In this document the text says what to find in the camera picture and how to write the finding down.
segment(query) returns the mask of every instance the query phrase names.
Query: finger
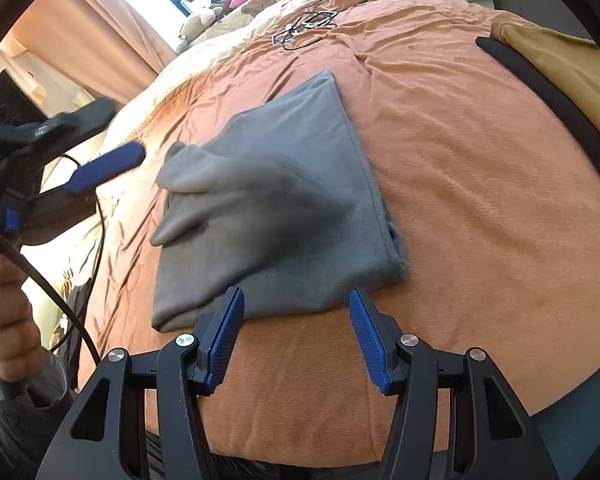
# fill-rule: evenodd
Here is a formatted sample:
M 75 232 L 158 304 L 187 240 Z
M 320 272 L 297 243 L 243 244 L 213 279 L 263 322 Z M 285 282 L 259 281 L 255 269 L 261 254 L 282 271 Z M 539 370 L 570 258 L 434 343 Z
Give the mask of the finger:
M 33 322 L 27 295 L 16 285 L 0 288 L 0 329 L 25 320 Z
M 0 379 L 15 383 L 38 375 L 45 367 L 45 355 L 42 347 L 9 361 L 0 361 Z
M 42 346 L 40 329 L 33 320 L 0 330 L 0 362 L 25 355 L 38 346 Z
M 27 275 L 0 254 L 0 285 L 22 285 L 26 280 Z

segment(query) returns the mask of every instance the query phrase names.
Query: bed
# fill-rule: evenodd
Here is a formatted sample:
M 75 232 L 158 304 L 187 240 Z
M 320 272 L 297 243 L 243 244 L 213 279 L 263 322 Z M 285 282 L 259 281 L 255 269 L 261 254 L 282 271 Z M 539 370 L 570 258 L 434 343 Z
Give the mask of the bed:
M 282 0 L 197 43 L 112 122 L 104 151 L 137 139 L 148 156 L 100 189 L 106 248 L 86 319 L 98 350 L 150 351 L 180 333 L 150 324 L 160 252 L 148 239 L 164 206 L 154 182 L 171 143 L 203 144 L 232 115 L 328 69 L 411 265 L 406 282 L 372 295 L 378 309 L 435 348 L 485 348 L 530 413 L 551 405 L 600 367 L 595 168 L 546 105 L 476 47 L 502 11 L 323 0 L 341 11 L 337 27 L 292 52 L 273 45 L 316 1 Z M 89 268 L 96 229 L 80 229 L 66 275 Z M 83 351 L 80 384 L 92 371 Z M 338 306 L 245 322 L 224 384 L 200 406 L 213 452 L 333 467 L 380 459 L 394 402 L 369 382 Z M 444 449 L 445 396 L 438 418 Z

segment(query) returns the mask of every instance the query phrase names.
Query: person's arm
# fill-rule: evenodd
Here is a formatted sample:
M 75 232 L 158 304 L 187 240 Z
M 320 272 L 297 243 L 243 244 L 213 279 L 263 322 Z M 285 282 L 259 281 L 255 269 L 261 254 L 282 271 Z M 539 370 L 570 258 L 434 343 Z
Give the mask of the person's arm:
M 0 400 L 0 452 L 19 477 L 34 480 L 73 399 L 62 365 L 42 348 L 25 279 L 0 256 L 0 379 L 29 381 L 26 394 Z

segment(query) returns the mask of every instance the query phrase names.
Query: blue gripper pad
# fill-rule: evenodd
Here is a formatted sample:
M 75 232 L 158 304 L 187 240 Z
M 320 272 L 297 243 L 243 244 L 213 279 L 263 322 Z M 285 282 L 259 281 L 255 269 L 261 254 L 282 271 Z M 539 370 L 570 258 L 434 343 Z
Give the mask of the blue gripper pad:
M 349 317 L 371 382 L 386 396 L 399 393 L 403 378 L 398 369 L 395 341 L 401 334 L 390 333 L 364 288 L 351 292 Z
M 140 166 L 145 156 L 144 146 L 132 140 L 75 170 L 64 184 L 64 189 L 72 194 L 92 191 L 100 184 Z
M 198 348 L 193 380 L 202 386 L 201 395 L 211 395 L 224 381 L 243 317 L 244 294 L 232 286 L 206 327 Z

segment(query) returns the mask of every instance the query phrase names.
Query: gray sleeve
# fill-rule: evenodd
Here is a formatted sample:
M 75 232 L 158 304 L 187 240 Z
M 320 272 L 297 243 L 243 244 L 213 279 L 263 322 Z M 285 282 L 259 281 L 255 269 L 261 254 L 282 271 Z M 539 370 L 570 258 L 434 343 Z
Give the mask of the gray sleeve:
M 73 403 L 64 368 L 45 351 L 42 373 L 29 383 L 27 393 L 0 400 L 0 452 L 26 480 L 34 480 L 56 430 Z

